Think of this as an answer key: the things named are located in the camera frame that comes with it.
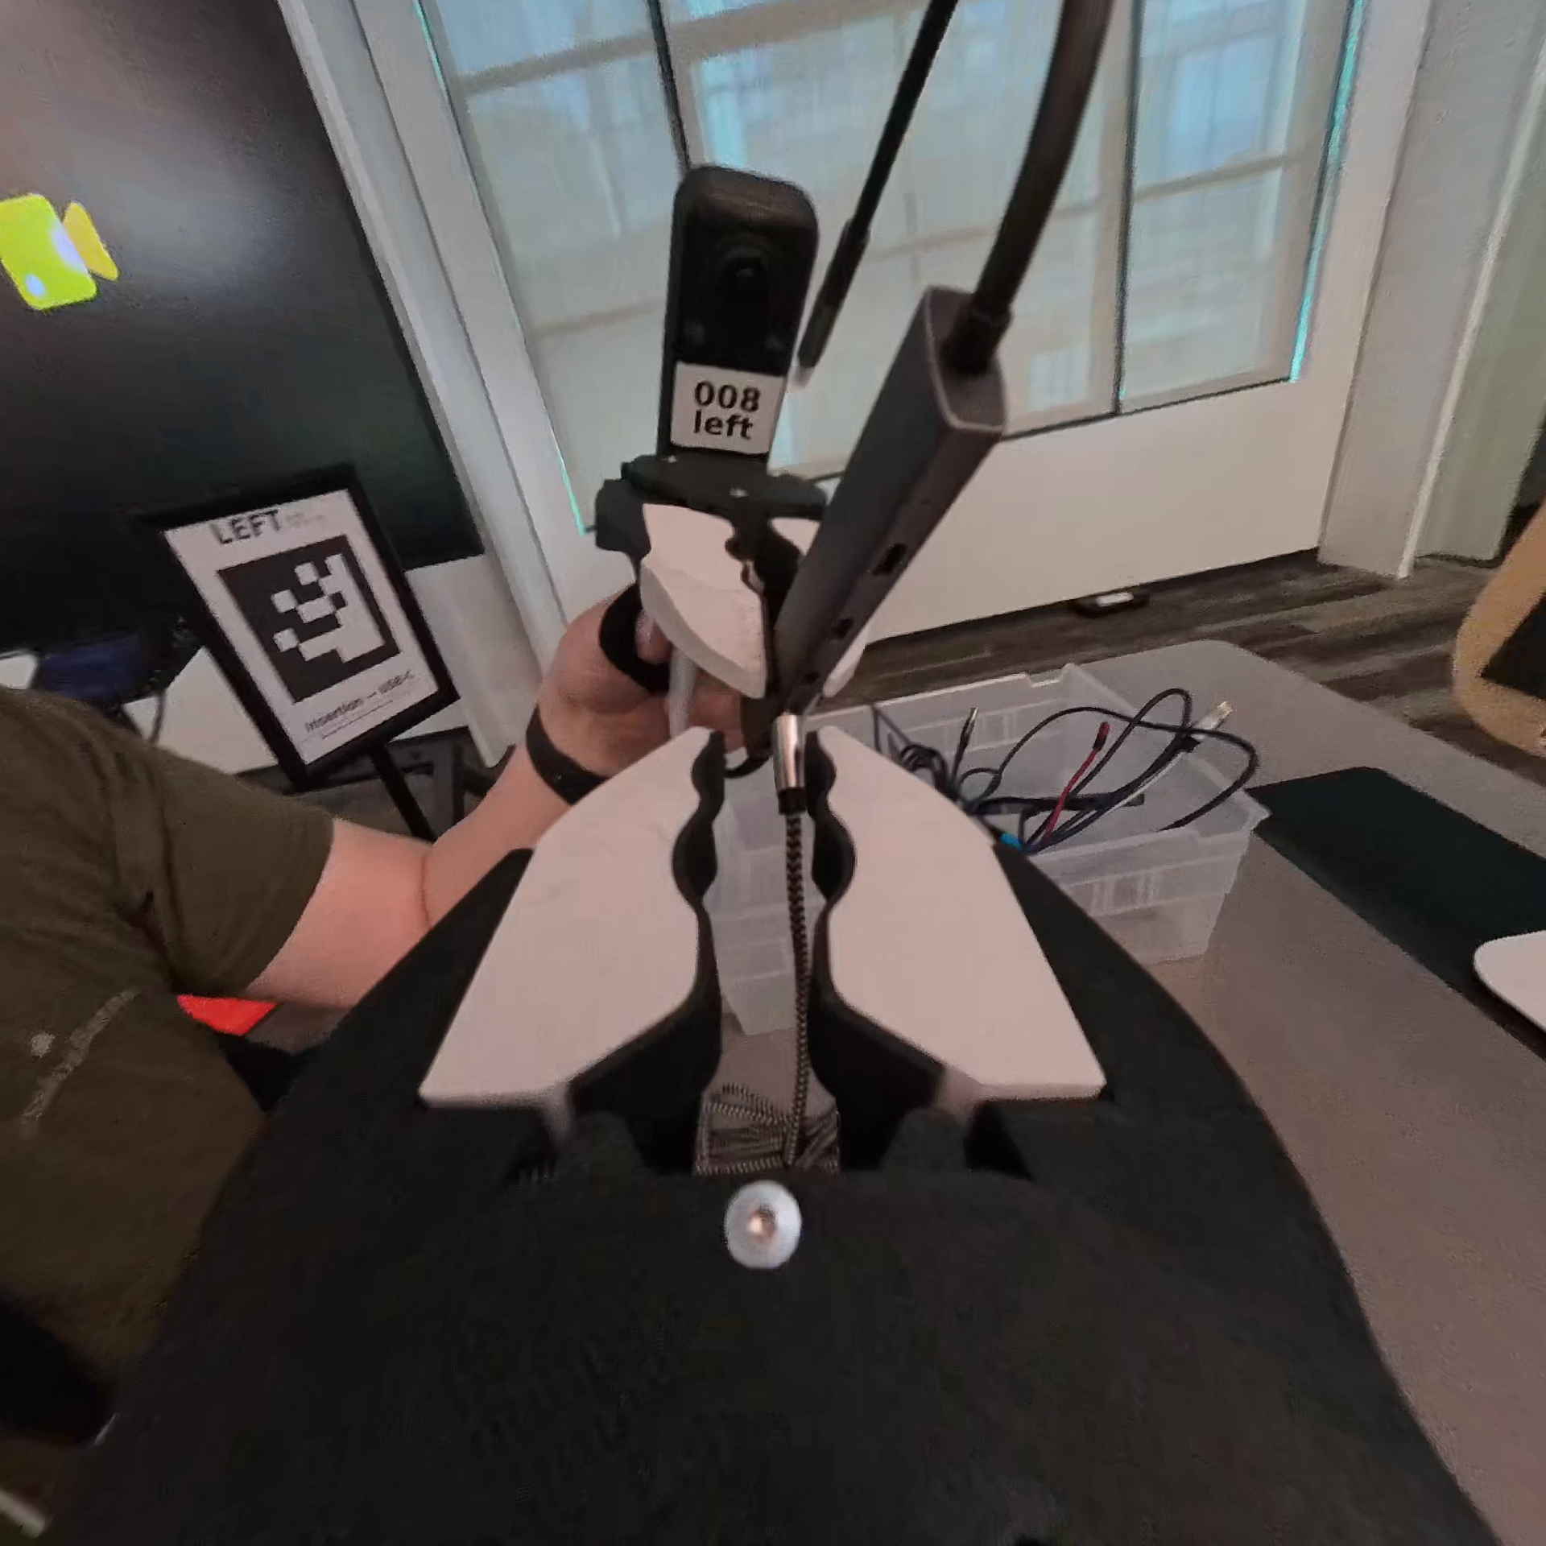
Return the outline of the clear plastic bin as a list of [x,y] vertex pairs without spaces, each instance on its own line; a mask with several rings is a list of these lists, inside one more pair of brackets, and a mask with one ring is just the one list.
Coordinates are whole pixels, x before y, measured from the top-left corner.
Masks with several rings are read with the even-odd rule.
[[1208,945],[1249,833],[1253,744],[1230,706],[1164,676],[1122,695],[1084,666],[828,712],[1023,852],[1141,963]]

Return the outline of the framed marker tag sign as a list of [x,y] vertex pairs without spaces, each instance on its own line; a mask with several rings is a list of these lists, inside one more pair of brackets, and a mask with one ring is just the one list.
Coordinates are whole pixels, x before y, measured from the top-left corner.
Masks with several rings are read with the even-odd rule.
[[134,516],[275,763],[317,784],[455,704],[349,465]]

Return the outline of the small dark grey hub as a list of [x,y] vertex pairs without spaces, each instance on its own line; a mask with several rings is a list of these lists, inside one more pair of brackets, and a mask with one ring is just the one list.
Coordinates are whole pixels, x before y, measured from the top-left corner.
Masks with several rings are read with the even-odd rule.
[[767,695],[748,729],[811,710],[845,653],[1001,440],[995,355],[949,355],[966,292],[930,286],[900,340],[835,492],[771,626]]

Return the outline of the black stand with small screen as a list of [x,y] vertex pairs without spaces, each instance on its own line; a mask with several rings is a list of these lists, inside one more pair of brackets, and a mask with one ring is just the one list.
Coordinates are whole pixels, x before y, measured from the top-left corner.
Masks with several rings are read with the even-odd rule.
[[3,653],[3,685],[85,704],[148,742],[163,733],[169,689],[201,651],[182,619],[150,617]]

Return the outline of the white tablet stand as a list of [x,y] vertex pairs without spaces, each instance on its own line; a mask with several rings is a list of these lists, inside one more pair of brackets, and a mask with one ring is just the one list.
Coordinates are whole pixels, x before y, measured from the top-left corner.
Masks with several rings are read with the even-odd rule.
[[1534,930],[1483,942],[1473,951],[1477,982],[1529,1027],[1544,1033],[1546,934]]

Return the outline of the person's left forearm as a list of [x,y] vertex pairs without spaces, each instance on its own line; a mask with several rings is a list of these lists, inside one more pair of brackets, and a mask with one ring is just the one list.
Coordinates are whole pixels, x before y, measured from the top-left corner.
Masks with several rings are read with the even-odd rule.
[[288,938],[245,989],[258,1001],[349,1010],[507,854],[568,811],[526,752],[435,841],[347,820]]

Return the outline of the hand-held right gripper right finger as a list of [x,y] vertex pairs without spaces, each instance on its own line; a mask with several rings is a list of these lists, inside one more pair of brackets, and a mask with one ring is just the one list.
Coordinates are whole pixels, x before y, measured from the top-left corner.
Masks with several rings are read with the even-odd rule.
[[822,896],[811,1058],[843,1124],[934,1105],[1090,1101],[1105,1073],[1010,885],[961,809],[839,727],[811,735]]

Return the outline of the black wristband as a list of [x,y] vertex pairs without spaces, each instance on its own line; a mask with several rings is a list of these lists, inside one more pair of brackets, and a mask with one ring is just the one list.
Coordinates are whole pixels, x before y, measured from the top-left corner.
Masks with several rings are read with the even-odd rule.
[[577,805],[609,780],[609,775],[588,769],[550,740],[539,706],[530,712],[520,746],[533,775],[566,807]]

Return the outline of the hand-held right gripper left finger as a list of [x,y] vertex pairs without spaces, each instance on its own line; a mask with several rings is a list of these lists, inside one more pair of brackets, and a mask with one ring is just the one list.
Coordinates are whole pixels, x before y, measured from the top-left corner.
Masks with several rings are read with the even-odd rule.
[[524,1105],[566,1118],[577,1084],[719,989],[704,896],[725,746],[685,729],[586,794],[535,843],[417,1096],[431,1107]]

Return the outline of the person's left hand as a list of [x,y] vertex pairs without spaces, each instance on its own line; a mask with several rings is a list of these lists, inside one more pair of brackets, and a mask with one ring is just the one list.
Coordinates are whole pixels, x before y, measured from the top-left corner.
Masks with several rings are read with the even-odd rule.
[[537,693],[549,740],[609,776],[672,737],[666,687],[674,647],[626,587],[566,628]]

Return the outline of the large black television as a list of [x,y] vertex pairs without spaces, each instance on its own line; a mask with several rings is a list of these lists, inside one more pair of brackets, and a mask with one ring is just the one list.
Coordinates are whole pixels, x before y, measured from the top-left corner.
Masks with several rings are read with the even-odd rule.
[[2,108],[3,651],[169,604],[136,514],[340,465],[480,554],[277,3],[3,2]]

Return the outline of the large grid window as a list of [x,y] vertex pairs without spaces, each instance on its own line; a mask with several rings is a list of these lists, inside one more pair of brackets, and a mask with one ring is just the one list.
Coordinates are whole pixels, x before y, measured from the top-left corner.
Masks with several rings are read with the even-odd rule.
[[[1303,357],[1346,3],[1118,3],[999,359],[1010,429],[1287,376]],[[820,281],[923,3],[421,5],[560,457],[583,505],[653,444],[683,165],[790,180]],[[771,459],[835,471],[925,286],[972,286],[1058,3],[959,3],[813,379]]]

